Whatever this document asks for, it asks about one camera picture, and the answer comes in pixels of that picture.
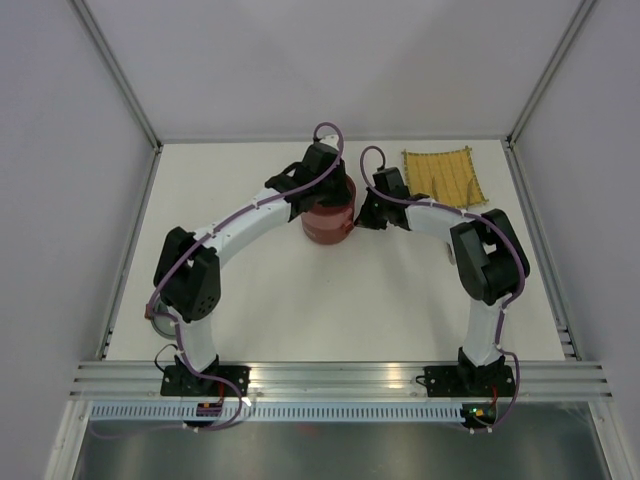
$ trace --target white wall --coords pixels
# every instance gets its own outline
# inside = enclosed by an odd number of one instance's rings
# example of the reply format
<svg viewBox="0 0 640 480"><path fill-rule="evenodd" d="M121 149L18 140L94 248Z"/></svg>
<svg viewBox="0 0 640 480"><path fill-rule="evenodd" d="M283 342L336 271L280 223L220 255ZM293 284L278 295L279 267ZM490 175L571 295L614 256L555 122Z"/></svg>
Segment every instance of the white wall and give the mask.
<svg viewBox="0 0 640 480"><path fill-rule="evenodd" d="M579 346L640 451L640 2L603 1L518 142Z"/></svg>
<svg viewBox="0 0 640 480"><path fill-rule="evenodd" d="M0 465L41 478L151 148L66 2L0 6Z"/></svg>
<svg viewBox="0 0 640 480"><path fill-rule="evenodd" d="M88 0L158 135L508 133L579 0Z"/></svg>

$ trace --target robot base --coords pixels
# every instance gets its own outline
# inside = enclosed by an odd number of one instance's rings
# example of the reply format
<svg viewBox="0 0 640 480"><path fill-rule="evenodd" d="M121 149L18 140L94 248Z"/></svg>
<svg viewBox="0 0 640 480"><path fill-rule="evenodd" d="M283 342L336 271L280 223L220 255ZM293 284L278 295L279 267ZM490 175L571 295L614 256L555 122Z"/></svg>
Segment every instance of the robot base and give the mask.
<svg viewBox="0 0 640 480"><path fill-rule="evenodd" d="M493 387L499 397L512 397L516 391L513 372L504 364L504 356L489 365L476 367L462 349L458 352L458 365L425 367L424 385L427 395L433 398L492 398Z"/></svg>
<svg viewBox="0 0 640 480"><path fill-rule="evenodd" d="M218 357L205 369L204 375L215 375L233 383L242 396L246 396L249 388L249 371L244 365L220 365ZM211 380L204 380L193 376L187 367L176 359L175 365L169 365L164 369L160 395L163 397L237 397L236 393L225 384L219 384Z"/></svg>

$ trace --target white table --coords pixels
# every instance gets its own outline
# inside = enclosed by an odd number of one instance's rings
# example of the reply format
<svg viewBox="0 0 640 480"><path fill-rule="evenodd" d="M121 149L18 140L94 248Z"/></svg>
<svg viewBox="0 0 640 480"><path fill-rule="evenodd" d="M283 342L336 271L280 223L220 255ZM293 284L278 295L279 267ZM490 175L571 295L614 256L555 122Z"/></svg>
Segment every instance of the white table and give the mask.
<svg viewBox="0 0 640 480"><path fill-rule="evenodd" d="M346 142L347 173L364 200L360 151ZM388 165L401 151L444 152L470 146L490 203L507 212L531 263L522 297L509 308L503 345L522 360L562 360L551 308L502 146L497 140L380 141ZM150 360L167 343L143 317L164 238L195 229L246 204L264 181L308 143L166 145L128 272L107 358ZM371 152L370 171L379 164ZM267 233L222 271L214 342L224 361L455 360L466 334L469 298L444 243L389 227L356 228L341 244L320 246L300 221ZM169 358L170 352L161 358Z"/></svg>

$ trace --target mounting plate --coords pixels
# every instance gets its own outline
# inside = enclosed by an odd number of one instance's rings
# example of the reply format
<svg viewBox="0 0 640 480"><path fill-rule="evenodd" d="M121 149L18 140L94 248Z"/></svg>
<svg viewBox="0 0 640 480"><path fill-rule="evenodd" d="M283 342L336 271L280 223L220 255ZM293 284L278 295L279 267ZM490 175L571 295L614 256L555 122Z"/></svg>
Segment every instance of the mounting plate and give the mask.
<svg viewBox="0 0 640 480"><path fill-rule="evenodd" d="M516 392L516 383L513 379L511 367L504 365L499 369L490 382L468 389L458 375L457 365L439 365L424 367L424 383L427 387L427 395L432 398L463 398L480 397L492 398L495 386L499 397L512 397Z"/></svg>
<svg viewBox="0 0 640 480"><path fill-rule="evenodd" d="M206 375L215 375L233 383L242 396L247 394L249 388L249 371L245 365L217 365L214 371L203 372ZM223 385L225 397L237 398L236 393L228 385ZM195 378L184 367L169 365L164 369L162 397L218 397L220 396L220 384Z"/></svg>

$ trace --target yellow mat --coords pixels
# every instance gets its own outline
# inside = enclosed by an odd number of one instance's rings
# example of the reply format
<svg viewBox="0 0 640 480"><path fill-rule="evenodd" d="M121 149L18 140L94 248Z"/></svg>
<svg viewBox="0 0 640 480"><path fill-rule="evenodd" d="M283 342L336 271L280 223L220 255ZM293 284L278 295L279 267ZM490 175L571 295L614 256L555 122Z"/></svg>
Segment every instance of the yellow mat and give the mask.
<svg viewBox="0 0 640 480"><path fill-rule="evenodd" d="M487 202L473 169L471 149L446 153L402 152L409 191L425 193L438 202L467 208Z"/></svg>

